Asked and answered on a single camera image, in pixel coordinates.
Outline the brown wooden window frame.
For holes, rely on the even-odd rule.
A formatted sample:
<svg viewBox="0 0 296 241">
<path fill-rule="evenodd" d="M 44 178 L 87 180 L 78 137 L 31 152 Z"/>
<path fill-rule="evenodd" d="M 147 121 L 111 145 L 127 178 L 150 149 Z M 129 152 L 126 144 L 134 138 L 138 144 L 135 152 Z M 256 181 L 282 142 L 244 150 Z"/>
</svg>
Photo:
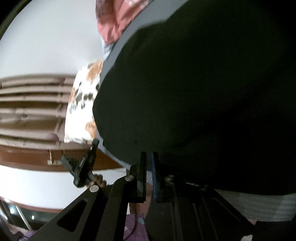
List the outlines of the brown wooden window frame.
<svg viewBox="0 0 296 241">
<path fill-rule="evenodd" d="M 63 155 L 80 160 L 86 150 L 47 151 L 1 146 L 1 165 L 33 171 L 65 172 Z"/>
</svg>

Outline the white floral pillow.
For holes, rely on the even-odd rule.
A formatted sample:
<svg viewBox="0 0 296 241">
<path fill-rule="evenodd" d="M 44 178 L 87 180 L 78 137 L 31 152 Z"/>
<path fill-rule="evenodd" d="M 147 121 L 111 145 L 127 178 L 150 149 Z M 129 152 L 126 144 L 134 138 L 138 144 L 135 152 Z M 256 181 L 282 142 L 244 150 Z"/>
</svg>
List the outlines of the white floral pillow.
<svg viewBox="0 0 296 241">
<path fill-rule="evenodd" d="M 79 69 L 70 93 L 64 127 L 64 142 L 90 144 L 96 138 L 93 103 L 100 87 L 103 61 Z"/>
</svg>

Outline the white brown checked blanket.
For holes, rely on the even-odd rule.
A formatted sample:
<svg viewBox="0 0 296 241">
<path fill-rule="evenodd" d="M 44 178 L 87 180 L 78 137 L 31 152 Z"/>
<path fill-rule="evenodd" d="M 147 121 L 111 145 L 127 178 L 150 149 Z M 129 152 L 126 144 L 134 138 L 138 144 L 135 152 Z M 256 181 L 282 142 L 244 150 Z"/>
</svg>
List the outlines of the white brown checked blanket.
<svg viewBox="0 0 296 241">
<path fill-rule="evenodd" d="M 126 27 L 141 13 L 150 1 L 110 0 L 96 1 L 97 30 L 106 44 L 115 43 Z"/>
</svg>

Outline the purple cloth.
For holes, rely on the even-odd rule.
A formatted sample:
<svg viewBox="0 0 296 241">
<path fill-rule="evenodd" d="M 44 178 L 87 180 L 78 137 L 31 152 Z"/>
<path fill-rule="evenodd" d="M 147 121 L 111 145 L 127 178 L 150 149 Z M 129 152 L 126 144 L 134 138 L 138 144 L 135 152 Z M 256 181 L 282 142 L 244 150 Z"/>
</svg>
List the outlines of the purple cloth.
<svg viewBox="0 0 296 241">
<path fill-rule="evenodd" d="M 149 241 L 142 214 L 128 214 L 126 216 L 123 240 Z"/>
</svg>

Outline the beige pleated curtain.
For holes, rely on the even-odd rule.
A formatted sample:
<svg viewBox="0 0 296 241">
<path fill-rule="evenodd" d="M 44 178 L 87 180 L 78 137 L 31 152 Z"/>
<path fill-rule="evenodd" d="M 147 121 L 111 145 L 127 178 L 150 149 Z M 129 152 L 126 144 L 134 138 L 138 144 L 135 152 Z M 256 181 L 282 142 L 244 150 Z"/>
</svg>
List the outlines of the beige pleated curtain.
<svg viewBox="0 0 296 241">
<path fill-rule="evenodd" d="M 65 118 L 73 76 L 1 78 L 1 145 L 33 150 L 78 150 L 65 143 Z"/>
</svg>

